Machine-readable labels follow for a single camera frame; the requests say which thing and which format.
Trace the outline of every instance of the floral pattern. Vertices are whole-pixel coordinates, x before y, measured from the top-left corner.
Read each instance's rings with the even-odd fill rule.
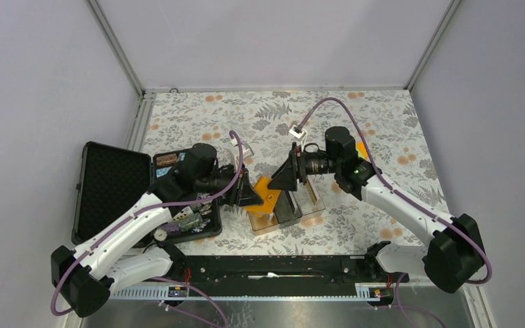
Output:
[[[154,155],[206,142],[217,148],[221,163],[229,163],[226,148],[230,147],[228,131],[232,129],[254,151],[254,157],[245,162],[254,184],[286,160],[294,141],[288,134],[289,126],[302,120],[325,97],[347,104],[364,129],[378,167],[406,191],[447,210],[411,97],[403,90],[158,94],[144,152]],[[325,130],[335,125],[354,131],[336,103],[321,105],[305,126],[307,142],[317,142],[323,148]],[[321,217],[255,237],[246,212],[225,206],[219,236],[178,246],[193,255],[297,255],[360,254],[381,240],[420,243],[397,220],[345,195],[332,176],[315,176],[313,181],[326,206]]]

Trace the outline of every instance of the table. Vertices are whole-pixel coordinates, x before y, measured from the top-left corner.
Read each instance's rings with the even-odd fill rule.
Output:
[[[230,147],[228,131],[233,129],[254,151],[254,157],[245,162],[254,184],[286,160],[294,141],[288,133],[291,123],[302,120],[325,97],[347,104],[364,130],[378,167],[406,191],[447,210],[418,116],[405,90],[157,94],[143,152],[154,155],[204,142],[217,148],[221,163],[230,163],[225,149]],[[355,134],[345,111],[327,102],[305,126],[307,142],[324,148],[325,130],[336,125]],[[321,217],[255,237],[246,212],[225,206],[219,236],[178,247],[187,255],[308,255],[361,254],[381,240],[419,244],[395,219],[343,193],[332,176],[315,176],[313,181],[325,202]]]

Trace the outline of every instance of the yellow object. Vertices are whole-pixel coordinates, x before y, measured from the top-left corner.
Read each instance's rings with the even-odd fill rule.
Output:
[[[265,202],[262,205],[246,206],[244,209],[254,215],[262,216],[273,214],[273,209],[277,204],[281,190],[272,190],[268,188],[270,178],[261,176],[254,185],[254,190]]]
[[[363,144],[363,141],[357,142],[357,151],[359,152],[359,157],[365,160],[369,160],[369,156],[367,156],[367,150],[365,149],[365,145]]]

